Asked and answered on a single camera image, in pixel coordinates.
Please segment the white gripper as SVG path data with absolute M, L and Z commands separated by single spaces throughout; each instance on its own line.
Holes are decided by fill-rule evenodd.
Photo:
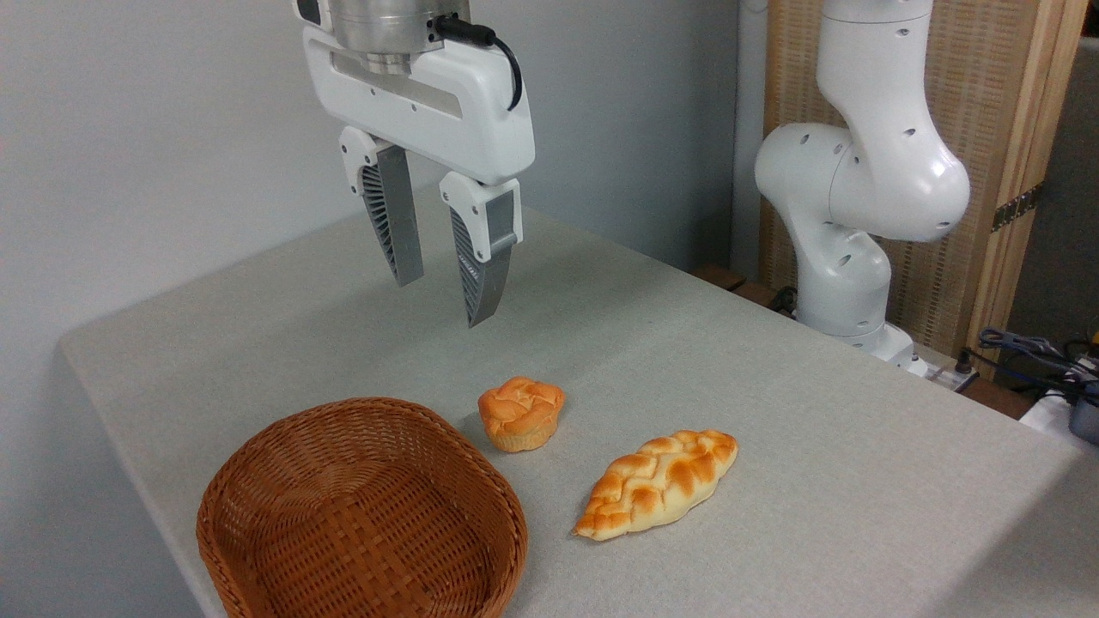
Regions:
M 413 58 L 409 74 L 380 75 L 318 27 L 303 30 L 303 43 L 319 102 L 348 125 L 340 148 L 349 189 L 400 287 L 424 274 L 404 148 L 452 169 L 440 195 L 449 208 L 468 327 L 480 324 L 495 314 L 512 247 L 525 238 L 515 177 L 535 161 L 528 102 L 507 109 L 506 56 L 448 40 Z

